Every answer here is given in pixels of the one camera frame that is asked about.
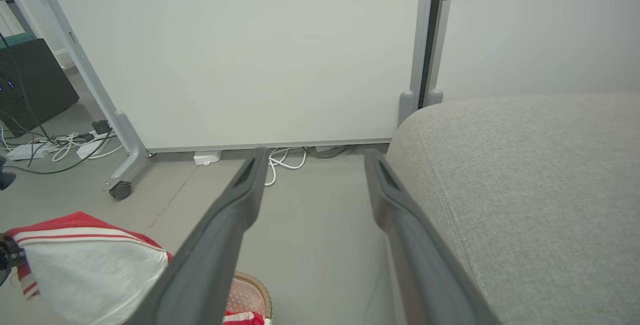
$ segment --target gray fabric sofa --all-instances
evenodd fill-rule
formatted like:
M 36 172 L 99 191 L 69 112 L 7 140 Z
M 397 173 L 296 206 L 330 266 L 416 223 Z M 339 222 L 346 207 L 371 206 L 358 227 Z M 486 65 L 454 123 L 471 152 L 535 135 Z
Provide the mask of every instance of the gray fabric sofa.
M 640 324 L 640 94 L 453 101 L 387 160 L 505 324 Z

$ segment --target basket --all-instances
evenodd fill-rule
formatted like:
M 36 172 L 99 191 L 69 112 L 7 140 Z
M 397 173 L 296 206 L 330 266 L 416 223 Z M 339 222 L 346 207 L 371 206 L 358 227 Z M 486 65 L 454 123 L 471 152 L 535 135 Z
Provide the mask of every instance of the basket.
M 272 318 L 272 298 L 260 280 L 236 271 L 233 274 L 226 309 L 230 312 L 256 312 L 264 317 L 265 322 Z

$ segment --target caster wheel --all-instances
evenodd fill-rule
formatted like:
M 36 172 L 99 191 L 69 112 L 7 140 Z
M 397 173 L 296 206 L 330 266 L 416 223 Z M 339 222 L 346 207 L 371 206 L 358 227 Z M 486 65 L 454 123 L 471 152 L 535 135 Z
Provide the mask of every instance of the caster wheel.
M 109 194 L 115 200 L 125 200 L 129 197 L 129 195 L 131 195 L 132 188 L 133 187 L 131 186 L 130 182 L 120 181 L 112 189 L 109 190 Z

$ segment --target gray floor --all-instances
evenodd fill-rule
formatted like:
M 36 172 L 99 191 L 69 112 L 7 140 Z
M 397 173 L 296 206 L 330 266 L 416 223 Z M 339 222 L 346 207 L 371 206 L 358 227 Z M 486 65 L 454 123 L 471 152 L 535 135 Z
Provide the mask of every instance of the gray floor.
M 80 92 L 82 79 L 71 79 Z M 53 134 L 85 132 L 100 117 L 84 92 L 77 105 L 45 128 Z M 278 325 L 394 323 L 384 237 L 373 221 L 366 188 L 365 148 L 332 159 L 308 158 L 299 170 L 279 168 L 277 182 L 265 189 L 236 269 L 265 284 Z M 130 179 L 134 193 L 122 201 L 103 187 L 125 158 L 124 150 L 61 174 L 18 172 L 14 184 L 0 192 L 0 232 L 83 211 L 147 234 L 174 253 L 247 154 L 226 151 L 218 163 L 199 167 L 192 152 L 158 154 L 136 169 Z M 293 153 L 291 164 L 301 156 Z M 54 170 L 76 159 L 38 159 L 32 168 Z M 10 282 L 0 286 L 3 324 L 64 324 L 46 304 L 23 300 L 16 277 L 13 284 L 16 288 Z

